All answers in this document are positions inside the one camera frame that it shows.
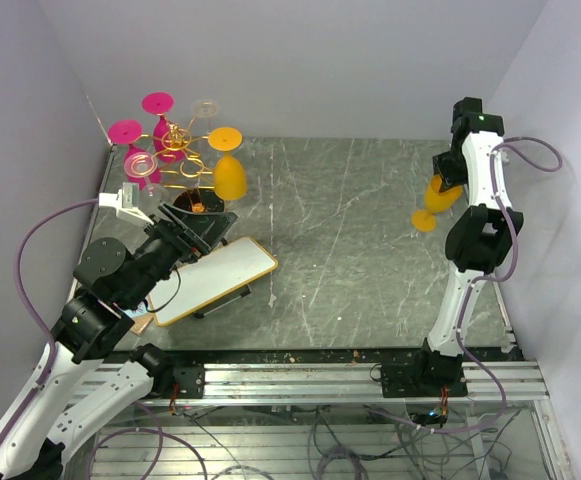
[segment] white tray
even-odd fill
[[[170,325],[224,295],[273,271],[279,262],[250,237],[241,237],[220,247],[197,263],[179,268],[181,288],[163,310],[156,313],[155,323]],[[150,292],[153,308],[165,304],[177,290],[177,276],[157,283]]]

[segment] marble surface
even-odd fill
[[[461,199],[419,233],[410,215],[422,205],[431,158],[446,142],[246,138],[235,153],[248,194],[229,204],[239,216],[227,235],[254,237],[279,260],[251,284],[252,294],[203,320],[151,325],[118,345],[164,349],[420,346],[446,288],[445,235]],[[125,148],[115,148],[105,191],[124,181]],[[99,213],[93,239],[115,236],[133,251],[141,230]],[[492,285],[483,289],[470,345],[507,344]]]

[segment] white backdrop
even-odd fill
[[[526,224],[519,268],[503,293],[524,352],[539,359],[581,478],[580,1],[548,2],[489,110],[503,114],[509,134],[544,138],[567,162],[556,174],[520,160],[507,169]]]
[[[106,138],[34,0],[0,0],[0,417],[30,376],[45,338],[17,296],[12,261],[35,223],[94,198]],[[51,326],[66,302],[89,210],[41,228],[23,281]]]
[[[106,127],[155,90],[247,135],[448,138],[545,0],[40,0]]]

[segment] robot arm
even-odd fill
[[[145,216],[136,205],[136,186],[102,194],[101,206],[145,226],[148,239],[131,254],[114,238],[92,242],[74,276],[81,284],[51,332],[57,356],[50,377],[39,385],[39,364],[0,420],[0,480],[56,480],[74,452],[132,402],[173,385],[173,367],[153,345],[138,349],[118,372],[72,408],[65,410],[88,372],[96,370],[134,324],[124,310],[135,309],[177,262],[209,254],[236,220],[234,213],[191,214],[170,205],[165,219]]]
[[[465,98],[454,106],[450,150],[433,159],[435,174],[442,178],[442,190],[467,185],[468,208],[446,238],[445,254],[450,263],[448,286],[437,321],[424,341],[416,367],[415,380],[441,388],[461,378],[463,351],[456,341],[461,306],[469,295],[463,313],[461,338],[465,338],[472,310],[483,282],[508,254],[512,240],[503,214],[495,201],[492,175],[499,196],[518,233],[523,214],[512,210],[503,178],[501,153],[491,169],[490,153],[503,142],[503,119],[484,114],[481,100]]]

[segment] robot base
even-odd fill
[[[410,398],[439,396],[448,388],[451,397],[468,395],[462,356],[447,357],[433,352],[424,340],[412,365],[382,365],[381,388],[384,398]]]

